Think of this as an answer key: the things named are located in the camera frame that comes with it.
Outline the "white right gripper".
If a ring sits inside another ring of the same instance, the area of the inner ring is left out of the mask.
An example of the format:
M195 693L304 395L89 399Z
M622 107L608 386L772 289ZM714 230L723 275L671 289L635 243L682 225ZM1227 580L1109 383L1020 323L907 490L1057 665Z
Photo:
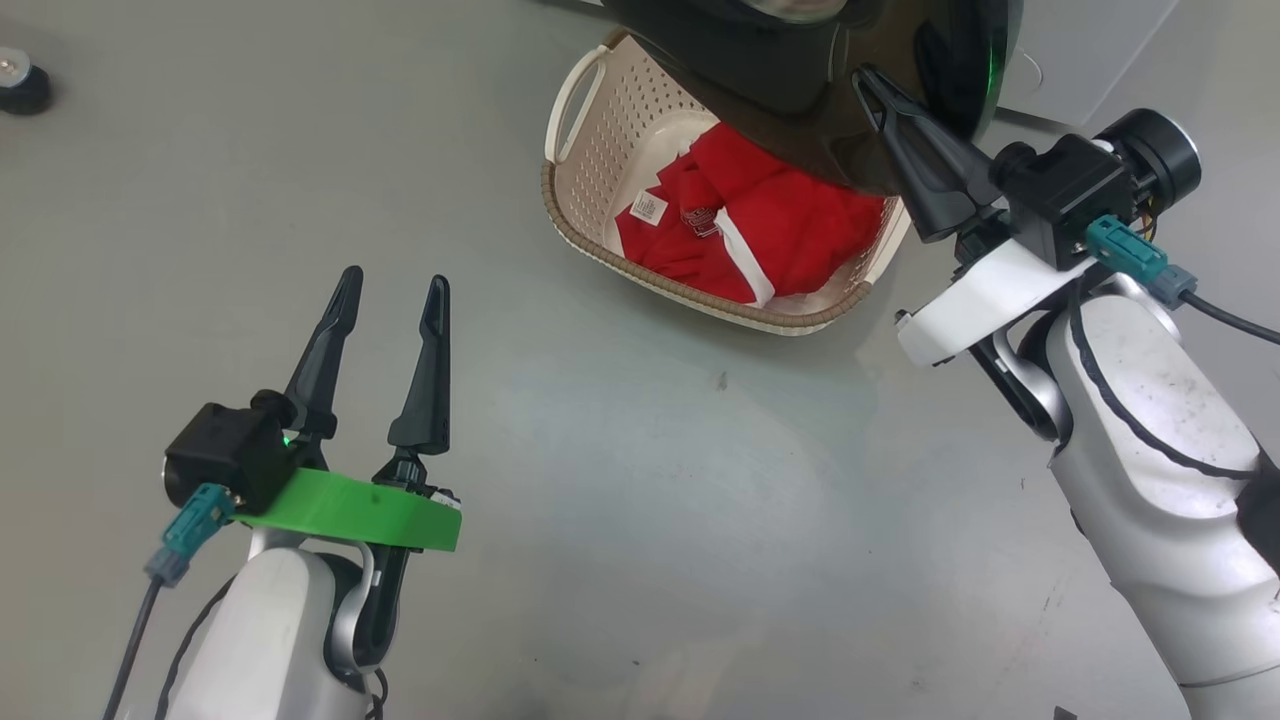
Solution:
M860 67L852 88L920 240L933 243L956 234L959 268L951 284L896 320L899 343L914 364L943 363L1101 272L1089 254L1059 270L1007 238L1001 227L977 227L997 217L1001 192L1028 187L1038 159L1029 143L1012 142L991 161L878 67Z

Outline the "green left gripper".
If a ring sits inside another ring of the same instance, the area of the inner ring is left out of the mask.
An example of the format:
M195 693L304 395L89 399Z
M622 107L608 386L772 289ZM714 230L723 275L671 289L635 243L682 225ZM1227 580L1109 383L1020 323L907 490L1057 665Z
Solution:
M333 404L346 340L355 328L364 287L361 266L347 266L285 387L294 407L288 432L319 439L337 433ZM388 443L420 455L451 448L451 284L431 278L419 320L421 347L413 378ZM357 541L413 551L453 552L462 529L460 502L375 486L342 474L300 468L271 506L234 521L315 538Z

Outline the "round glass washing machine door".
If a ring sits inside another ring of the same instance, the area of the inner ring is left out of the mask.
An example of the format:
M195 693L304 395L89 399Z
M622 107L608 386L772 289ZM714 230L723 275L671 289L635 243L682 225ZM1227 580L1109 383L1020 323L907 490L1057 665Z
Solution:
M822 181L899 187L855 94L872 65L960 138L998 102L1023 0L602 0L721 122Z

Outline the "white washing machine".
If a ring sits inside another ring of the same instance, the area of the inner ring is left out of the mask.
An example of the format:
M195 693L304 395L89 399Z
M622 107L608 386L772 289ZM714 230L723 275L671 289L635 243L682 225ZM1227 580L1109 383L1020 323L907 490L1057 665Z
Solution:
M1021 0L998 106L1083 126L1179 0Z

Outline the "cream perforated laundry basket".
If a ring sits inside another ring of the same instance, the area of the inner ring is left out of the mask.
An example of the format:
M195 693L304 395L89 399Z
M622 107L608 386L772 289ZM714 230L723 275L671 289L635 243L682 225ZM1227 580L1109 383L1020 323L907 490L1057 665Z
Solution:
M563 240L608 270L659 296L709 316L754 331L813 334L869 295L888 268L911 220L900 199L884 202L874 245L845 263L823 290L845 300L826 313L787 316L689 288L627 260L614 218L634 196L657 183L658 170L676 159L716 118L660 69L626 29L613 29L566 76L547 124L541 196Z

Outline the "black round floor stand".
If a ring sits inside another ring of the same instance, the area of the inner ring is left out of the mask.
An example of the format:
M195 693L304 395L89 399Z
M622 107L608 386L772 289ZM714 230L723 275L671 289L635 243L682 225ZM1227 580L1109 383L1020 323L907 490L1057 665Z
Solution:
M17 47L0 46L0 111L35 117L52 104L52 86L44 68Z

